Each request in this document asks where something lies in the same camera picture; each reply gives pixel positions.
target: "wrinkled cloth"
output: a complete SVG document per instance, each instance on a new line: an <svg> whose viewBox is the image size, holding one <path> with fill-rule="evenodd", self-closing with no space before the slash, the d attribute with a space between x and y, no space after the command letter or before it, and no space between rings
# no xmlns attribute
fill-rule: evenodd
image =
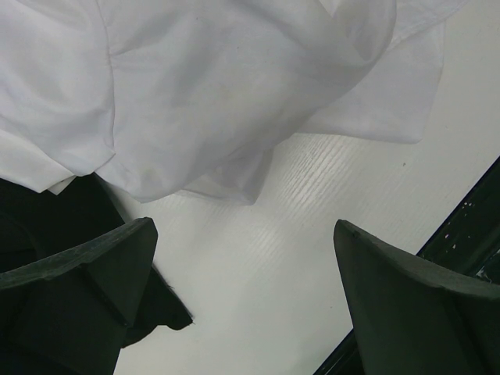
<svg viewBox="0 0 500 375"><path fill-rule="evenodd" d="M463 2L6 0L0 177L43 191L96 172L143 202L251 203L299 129L418 141L438 24Z"/></svg>

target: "dark green frame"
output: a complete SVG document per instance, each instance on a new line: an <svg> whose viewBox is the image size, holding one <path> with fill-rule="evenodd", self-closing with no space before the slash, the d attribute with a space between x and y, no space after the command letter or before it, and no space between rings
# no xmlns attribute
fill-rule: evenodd
<svg viewBox="0 0 500 375"><path fill-rule="evenodd" d="M500 284L500 158L417 255L455 272ZM314 375L364 375L353 331Z"/></svg>

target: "black fabric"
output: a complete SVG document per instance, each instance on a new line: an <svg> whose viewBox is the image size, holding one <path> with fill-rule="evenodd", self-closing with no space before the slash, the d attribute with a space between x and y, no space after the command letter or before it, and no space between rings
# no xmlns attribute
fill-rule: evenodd
<svg viewBox="0 0 500 375"><path fill-rule="evenodd" d="M123 224L94 175L78 177L59 195L37 194L0 179L0 270L81 245ZM179 330L192 323L190 313L155 269L151 276L138 313L141 318L129 327L124 346L141 340L159 324Z"/></svg>
<svg viewBox="0 0 500 375"><path fill-rule="evenodd" d="M0 274L0 355L12 357L0 373L112 374L157 238L152 220L138 219Z"/></svg>
<svg viewBox="0 0 500 375"><path fill-rule="evenodd" d="M365 373L500 373L500 287L339 221L335 251Z"/></svg>

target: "white floor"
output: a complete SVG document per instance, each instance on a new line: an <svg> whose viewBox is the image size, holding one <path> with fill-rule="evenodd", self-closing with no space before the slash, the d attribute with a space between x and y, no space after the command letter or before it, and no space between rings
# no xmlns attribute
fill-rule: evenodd
<svg viewBox="0 0 500 375"><path fill-rule="evenodd" d="M418 145L294 136L252 207L121 194L132 216L155 220L155 263L195 325L156 329L121 352L116 374L312 375L351 329L335 222L415 253L500 155L499 20L498 0L472 0L448 22Z"/></svg>

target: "white surface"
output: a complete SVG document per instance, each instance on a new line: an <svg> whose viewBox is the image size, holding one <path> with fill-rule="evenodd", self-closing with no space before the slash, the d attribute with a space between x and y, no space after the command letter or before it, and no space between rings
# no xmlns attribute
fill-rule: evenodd
<svg viewBox="0 0 500 375"><path fill-rule="evenodd" d="M196 324L156 329L121 352L116 374L312 374L351 328L335 221L415 253L498 157L498 20L498 0L474 0L448 22L418 145L296 135L276 149L252 207L120 195L155 220L156 265Z"/></svg>

